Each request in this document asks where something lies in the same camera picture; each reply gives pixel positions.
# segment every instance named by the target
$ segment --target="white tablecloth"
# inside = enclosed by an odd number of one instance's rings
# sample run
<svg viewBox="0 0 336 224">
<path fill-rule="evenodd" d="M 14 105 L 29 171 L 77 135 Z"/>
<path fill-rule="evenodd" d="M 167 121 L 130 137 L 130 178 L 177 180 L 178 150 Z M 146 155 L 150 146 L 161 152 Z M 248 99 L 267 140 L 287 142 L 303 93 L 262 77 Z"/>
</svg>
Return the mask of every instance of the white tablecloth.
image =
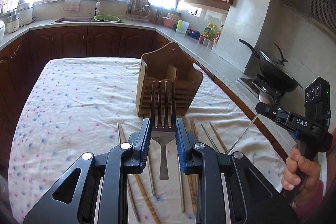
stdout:
<svg viewBox="0 0 336 224">
<path fill-rule="evenodd" d="M 127 138 L 141 128 L 135 105 L 139 68 L 140 60 L 131 58 L 57 59 L 46 65 L 24 106 L 12 144 L 8 186 L 13 215 L 19 222 L 82 153 L 98 155 L 118 144 L 117 122 Z M 207 75 L 184 117 L 187 130 L 191 118 L 200 141 L 211 146 L 202 123 L 220 152 L 209 122 L 228 148 L 250 122 Z M 237 149 L 280 190 L 284 162 L 256 126 Z M 185 175 L 185 213 L 181 212 L 175 141 L 167 145 L 167 181 L 159 180 L 160 146 L 153 140 L 150 152 L 156 196 L 151 192 L 147 167 L 140 177 L 159 219 L 162 223 L 195 223 Z M 155 223 L 135 178 L 130 175 L 129 179 L 141 220 Z M 137 223 L 128 204 L 129 222 Z"/>
</svg>

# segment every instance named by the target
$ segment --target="knife holder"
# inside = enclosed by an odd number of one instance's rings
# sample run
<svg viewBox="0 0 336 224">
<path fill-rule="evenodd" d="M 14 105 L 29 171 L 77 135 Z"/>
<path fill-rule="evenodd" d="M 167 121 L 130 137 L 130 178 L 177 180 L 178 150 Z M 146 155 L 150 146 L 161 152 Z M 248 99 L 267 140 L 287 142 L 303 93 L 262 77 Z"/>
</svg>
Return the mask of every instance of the knife holder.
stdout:
<svg viewBox="0 0 336 224">
<path fill-rule="evenodd" d="M 159 81 L 168 82 L 168 108 L 171 108 L 171 83 L 174 81 L 176 115 L 184 116 L 203 80 L 203 74 L 196 70 L 193 64 L 175 42 L 168 43 L 154 52 L 143 54 L 136 91 L 138 116 L 150 115 L 152 83 L 155 82 L 155 90 L 157 91 Z M 164 89 L 161 92 L 161 96 L 164 98 Z"/>
</svg>

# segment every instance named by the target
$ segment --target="fork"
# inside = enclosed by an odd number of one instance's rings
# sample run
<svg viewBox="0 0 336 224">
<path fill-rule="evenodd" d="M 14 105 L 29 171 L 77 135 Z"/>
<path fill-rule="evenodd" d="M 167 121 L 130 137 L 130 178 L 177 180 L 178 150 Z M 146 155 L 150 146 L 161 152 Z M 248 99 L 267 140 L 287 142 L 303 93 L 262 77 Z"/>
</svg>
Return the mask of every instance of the fork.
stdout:
<svg viewBox="0 0 336 224">
<path fill-rule="evenodd" d="M 159 81 L 159 94 L 157 100 L 157 127 L 155 127 L 155 82 L 152 85 L 152 101 L 151 101 L 151 125 L 152 125 L 152 139 L 158 142 L 161 146 L 161 163 L 160 163 L 160 180 L 167 180 L 168 166 L 166 145 L 175 139 L 176 132 L 176 108 L 175 108 L 175 88 L 172 82 L 171 92 L 171 127 L 168 125 L 168 82 L 165 82 L 165 110 L 164 110 L 164 124 L 162 126 L 161 114 L 161 81 Z"/>
</svg>

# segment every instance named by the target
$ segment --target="blue gripper pad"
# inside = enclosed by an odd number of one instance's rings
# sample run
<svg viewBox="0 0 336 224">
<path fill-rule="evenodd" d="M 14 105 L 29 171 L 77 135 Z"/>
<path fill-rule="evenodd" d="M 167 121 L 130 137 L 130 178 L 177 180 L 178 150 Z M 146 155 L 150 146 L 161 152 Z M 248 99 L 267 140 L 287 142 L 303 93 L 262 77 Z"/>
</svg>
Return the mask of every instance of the blue gripper pad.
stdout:
<svg viewBox="0 0 336 224">
<path fill-rule="evenodd" d="M 194 133 L 185 130 L 182 118 L 176 119 L 176 146 L 181 170 L 184 174 L 196 174 L 197 168 L 202 165 L 199 159 L 195 159 L 192 149 L 197 138 Z"/>
<path fill-rule="evenodd" d="M 132 133 L 128 139 L 128 142 L 133 145 L 133 156 L 124 165 L 131 167 L 134 174 L 142 173 L 146 167 L 151 133 L 150 119 L 144 119 L 140 131 Z"/>
</svg>

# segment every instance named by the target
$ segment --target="silver screw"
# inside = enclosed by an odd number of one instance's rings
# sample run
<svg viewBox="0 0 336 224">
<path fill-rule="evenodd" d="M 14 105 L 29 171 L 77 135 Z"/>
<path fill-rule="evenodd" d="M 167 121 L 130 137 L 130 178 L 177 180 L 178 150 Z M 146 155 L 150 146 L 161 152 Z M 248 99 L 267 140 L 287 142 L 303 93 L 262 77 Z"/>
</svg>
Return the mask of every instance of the silver screw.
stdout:
<svg viewBox="0 0 336 224">
<path fill-rule="evenodd" d="M 203 149 L 203 148 L 205 147 L 205 145 L 204 145 L 203 143 L 195 143 L 195 144 L 194 144 L 194 147 L 195 147 L 196 149 Z"/>
<path fill-rule="evenodd" d="M 236 151 L 233 153 L 233 156 L 236 158 L 236 159 L 241 159 L 244 155 L 243 153 L 239 152 L 239 151 Z"/>
<path fill-rule="evenodd" d="M 130 143 L 122 143 L 121 145 L 120 145 L 120 148 L 121 149 L 130 149 L 131 148 L 131 144 Z"/>
<path fill-rule="evenodd" d="M 92 158 L 92 154 L 90 152 L 86 152 L 82 155 L 83 160 L 89 160 L 90 158 Z"/>
</svg>

